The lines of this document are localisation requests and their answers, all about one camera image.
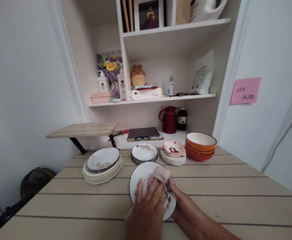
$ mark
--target pink cloth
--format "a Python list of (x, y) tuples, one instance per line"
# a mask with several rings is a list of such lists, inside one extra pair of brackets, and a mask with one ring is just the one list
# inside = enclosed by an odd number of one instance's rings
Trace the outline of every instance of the pink cloth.
[[(156, 178), (158, 181), (162, 182), (163, 184), (166, 184), (169, 178), (171, 177), (172, 173), (164, 168), (163, 166), (158, 166), (155, 171), (152, 174), (148, 174), (146, 179), (143, 182), (143, 188), (142, 188), (142, 199), (145, 197), (147, 190), (150, 186), (150, 183), (154, 178)], [(165, 198), (164, 203), (164, 211), (166, 212), (166, 208), (168, 205), (168, 200)], [(130, 221), (130, 217), (132, 215), (133, 207), (129, 210), (129, 213), (127, 214), (125, 221), (128, 223)]]

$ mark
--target pink sticky note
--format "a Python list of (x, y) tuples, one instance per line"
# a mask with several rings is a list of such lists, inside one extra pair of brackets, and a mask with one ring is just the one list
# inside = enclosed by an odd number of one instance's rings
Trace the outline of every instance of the pink sticky note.
[(230, 104), (245, 104), (257, 102), (261, 77), (237, 79), (234, 84)]

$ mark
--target bouquet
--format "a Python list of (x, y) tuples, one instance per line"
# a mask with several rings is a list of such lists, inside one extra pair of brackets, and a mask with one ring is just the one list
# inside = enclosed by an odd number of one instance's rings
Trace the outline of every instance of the bouquet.
[[(115, 53), (118, 51), (111, 51), (105, 53)], [(123, 63), (123, 59), (121, 55), (107, 55), (105, 59), (103, 59), (101, 54), (97, 54), (97, 68), (98, 70), (102, 70), (106, 77), (108, 77), (110, 84), (115, 84), (114, 93), (115, 98), (120, 98), (118, 87), (118, 78), (119, 70), (121, 69), (120, 64)]]

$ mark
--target photo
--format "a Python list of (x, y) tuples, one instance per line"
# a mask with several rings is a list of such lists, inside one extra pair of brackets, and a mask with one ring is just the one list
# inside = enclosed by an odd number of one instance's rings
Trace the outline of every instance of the photo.
[(159, 28), (159, 1), (149, 1), (138, 5), (139, 29)]

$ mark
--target red thermos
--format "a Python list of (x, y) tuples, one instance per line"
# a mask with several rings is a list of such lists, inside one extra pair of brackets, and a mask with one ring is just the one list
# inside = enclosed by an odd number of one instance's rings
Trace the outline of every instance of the red thermos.
[[(163, 121), (163, 132), (173, 134), (177, 131), (177, 107), (169, 106), (159, 112), (158, 118)], [(162, 111), (165, 111), (163, 119), (160, 119)]]

